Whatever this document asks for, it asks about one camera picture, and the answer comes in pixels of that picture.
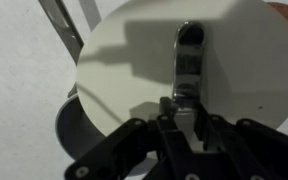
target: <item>white circular plate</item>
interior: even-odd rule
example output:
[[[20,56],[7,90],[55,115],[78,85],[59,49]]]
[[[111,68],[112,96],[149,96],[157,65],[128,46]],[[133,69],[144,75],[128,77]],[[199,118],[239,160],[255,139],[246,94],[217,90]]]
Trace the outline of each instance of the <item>white circular plate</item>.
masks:
[[[172,95],[175,35],[185,21],[206,31],[207,110],[277,128],[288,117],[288,23],[260,0],[135,0],[112,13],[77,66],[78,95],[94,125],[108,135],[158,112],[159,98]]]

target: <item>black curved surface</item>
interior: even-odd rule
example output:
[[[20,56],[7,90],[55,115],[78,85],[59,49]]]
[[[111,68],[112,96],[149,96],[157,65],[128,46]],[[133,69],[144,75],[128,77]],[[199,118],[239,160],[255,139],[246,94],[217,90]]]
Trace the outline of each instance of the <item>black curved surface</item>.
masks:
[[[105,136],[94,126],[84,113],[77,96],[70,98],[61,108],[56,120],[56,133],[63,149],[74,159],[81,158]],[[146,158],[129,174],[139,175],[148,172],[157,160]]]

